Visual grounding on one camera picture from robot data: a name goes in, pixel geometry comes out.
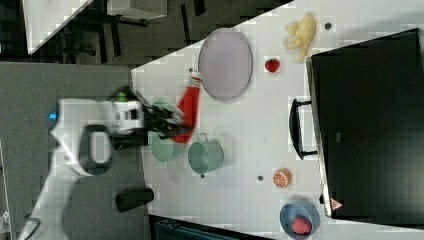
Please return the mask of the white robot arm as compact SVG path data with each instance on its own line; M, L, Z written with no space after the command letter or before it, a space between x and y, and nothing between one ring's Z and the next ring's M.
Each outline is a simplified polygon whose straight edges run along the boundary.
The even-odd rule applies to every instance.
M68 240L63 216L75 184L108 172L113 152L141 134L153 131L170 139L187 132L184 117L178 108L154 105L129 86L104 100L59 99L48 176L18 240Z

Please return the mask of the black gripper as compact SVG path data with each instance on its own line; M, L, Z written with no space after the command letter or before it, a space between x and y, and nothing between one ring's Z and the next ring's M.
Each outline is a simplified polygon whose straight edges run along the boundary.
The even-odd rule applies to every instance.
M184 113L167 105L144 105L144 127L156 132L161 139L172 138L188 133L191 128L184 124Z

